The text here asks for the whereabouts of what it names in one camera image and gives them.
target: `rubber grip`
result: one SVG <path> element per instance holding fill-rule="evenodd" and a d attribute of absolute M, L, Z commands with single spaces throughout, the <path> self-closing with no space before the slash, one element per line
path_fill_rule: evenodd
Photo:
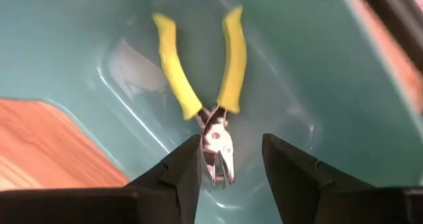
<path fill-rule="evenodd" d="M 153 14 L 153 20 L 159 31 L 161 66 L 180 103 L 184 119 L 189 120 L 200 111 L 202 103 L 192 90 L 180 64 L 176 50 L 176 24 L 172 19 L 159 13 Z"/>
<path fill-rule="evenodd" d="M 232 113 L 239 113 L 239 97 L 247 66 L 247 48 L 241 25 L 243 8 L 233 9 L 223 20 L 226 43 L 225 73 L 217 98 L 217 105 Z"/>

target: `teal plastic bin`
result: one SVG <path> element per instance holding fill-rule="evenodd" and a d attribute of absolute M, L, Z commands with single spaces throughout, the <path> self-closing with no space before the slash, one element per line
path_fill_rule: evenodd
<path fill-rule="evenodd" d="M 172 14 L 186 76 L 210 107 L 221 20 L 236 4 L 248 53 L 229 117 L 236 182 L 222 190 L 205 176 L 197 223 L 281 222 L 263 133 L 376 186 L 420 183 L 420 118 L 348 0 L 0 0 L 0 96 L 59 107 L 135 178 L 200 132 L 161 71 L 153 10 Z"/>

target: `wooden surface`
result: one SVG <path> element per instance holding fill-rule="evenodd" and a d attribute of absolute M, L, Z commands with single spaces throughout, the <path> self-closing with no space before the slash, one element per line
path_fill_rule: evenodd
<path fill-rule="evenodd" d="M 423 110 L 423 80 L 362 0 L 352 0 L 377 45 Z M 0 100 L 0 190 L 122 186 L 128 180 L 58 109 Z"/>
<path fill-rule="evenodd" d="M 58 109 L 0 100 L 0 190 L 125 183 L 124 175 Z"/>

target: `yellow-handled pliers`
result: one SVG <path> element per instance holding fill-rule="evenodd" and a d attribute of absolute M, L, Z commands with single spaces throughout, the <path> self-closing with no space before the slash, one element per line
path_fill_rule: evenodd
<path fill-rule="evenodd" d="M 201 129 L 200 150 L 214 185 L 216 181 L 232 184 L 235 180 L 232 138 L 227 131 L 227 112 L 239 113 L 239 97 L 243 86 L 247 49 L 241 26 L 241 6 L 223 19 L 226 42 L 226 65 L 217 104 L 208 110 L 202 106 L 182 70 L 176 50 L 176 24 L 165 15 L 154 13 L 159 31 L 159 52 L 163 71 L 178 99 L 184 119 L 196 117 Z M 223 176 L 216 176 L 219 158 Z"/>

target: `plier jaw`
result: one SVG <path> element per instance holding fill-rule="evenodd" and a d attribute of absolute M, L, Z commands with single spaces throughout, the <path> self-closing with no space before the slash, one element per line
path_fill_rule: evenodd
<path fill-rule="evenodd" d="M 235 181 L 233 143 L 227 131 L 226 109 L 215 106 L 212 111 L 202 108 L 197 121 L 202 128 L 200 150 L 213 185 L 222 182 L 223 187 Z"/>

